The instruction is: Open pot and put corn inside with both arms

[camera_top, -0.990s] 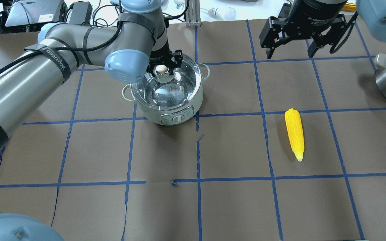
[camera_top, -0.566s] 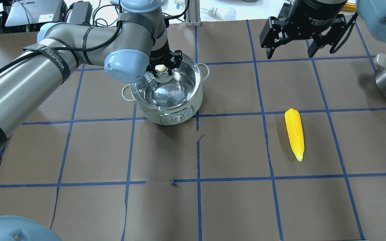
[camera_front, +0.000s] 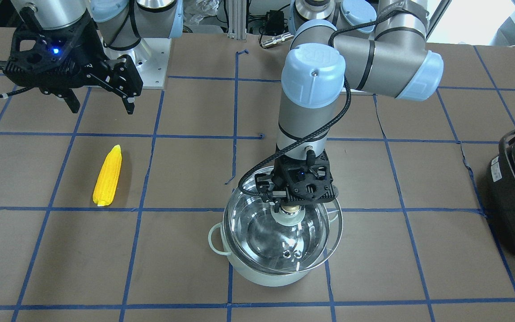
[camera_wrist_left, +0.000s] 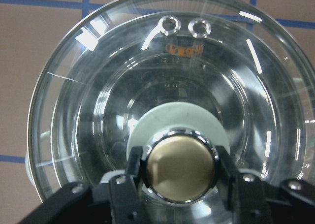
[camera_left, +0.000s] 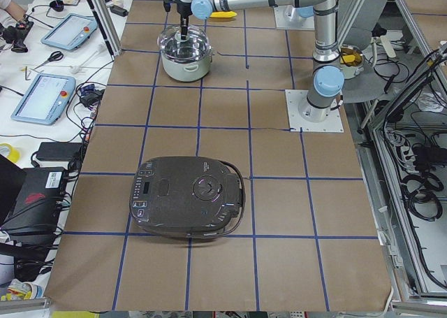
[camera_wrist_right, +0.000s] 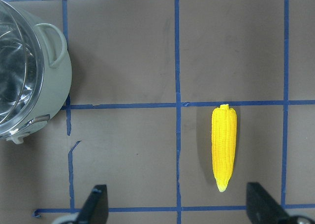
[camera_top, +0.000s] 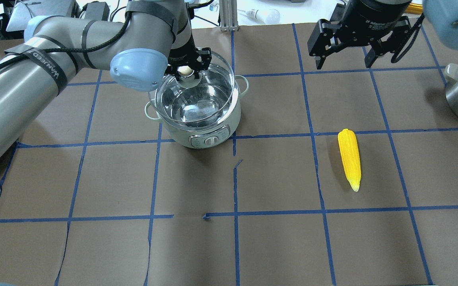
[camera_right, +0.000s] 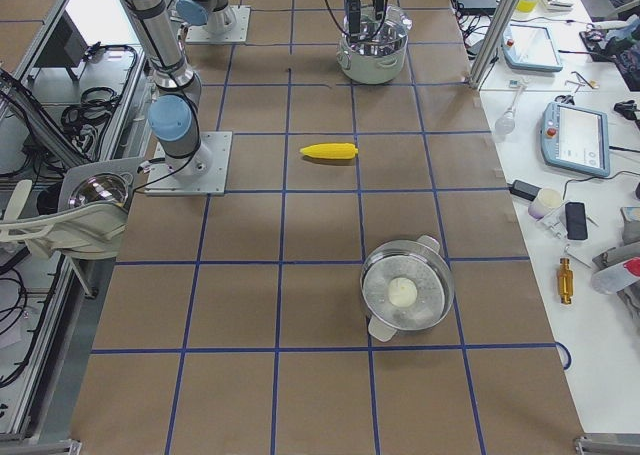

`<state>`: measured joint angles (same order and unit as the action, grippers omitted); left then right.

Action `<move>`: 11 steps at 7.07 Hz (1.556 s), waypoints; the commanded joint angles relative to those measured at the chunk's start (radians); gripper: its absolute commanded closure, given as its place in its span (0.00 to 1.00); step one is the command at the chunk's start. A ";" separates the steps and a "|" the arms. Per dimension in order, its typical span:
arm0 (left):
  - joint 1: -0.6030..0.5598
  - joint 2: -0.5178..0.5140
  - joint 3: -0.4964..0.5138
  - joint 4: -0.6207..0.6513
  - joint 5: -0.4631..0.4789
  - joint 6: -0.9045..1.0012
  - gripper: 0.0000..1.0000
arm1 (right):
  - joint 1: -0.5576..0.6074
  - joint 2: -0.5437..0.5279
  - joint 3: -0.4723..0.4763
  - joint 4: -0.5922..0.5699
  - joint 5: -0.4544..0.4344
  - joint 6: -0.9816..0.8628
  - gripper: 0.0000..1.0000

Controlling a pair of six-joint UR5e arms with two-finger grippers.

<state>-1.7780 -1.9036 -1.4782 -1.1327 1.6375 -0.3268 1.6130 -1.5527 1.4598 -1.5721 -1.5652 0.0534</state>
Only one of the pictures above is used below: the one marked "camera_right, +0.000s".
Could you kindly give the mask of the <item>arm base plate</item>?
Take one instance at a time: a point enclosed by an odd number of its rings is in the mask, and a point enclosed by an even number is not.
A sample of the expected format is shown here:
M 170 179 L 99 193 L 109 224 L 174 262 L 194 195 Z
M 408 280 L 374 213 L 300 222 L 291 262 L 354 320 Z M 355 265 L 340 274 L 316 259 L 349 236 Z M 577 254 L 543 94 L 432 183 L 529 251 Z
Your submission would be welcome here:
M 191 196 L 225 193 L 233 134 L 230 131 L 200 133 L 201 145 L 185 168 L 169 157 L 153 164 L 143 193 L 149 196 Z
M 228 45 L 245 43 L 248 36 L 251 7 L 228 5 L 213 12 L 202 26 L 190 26 L 186 43 L 192 45 Z

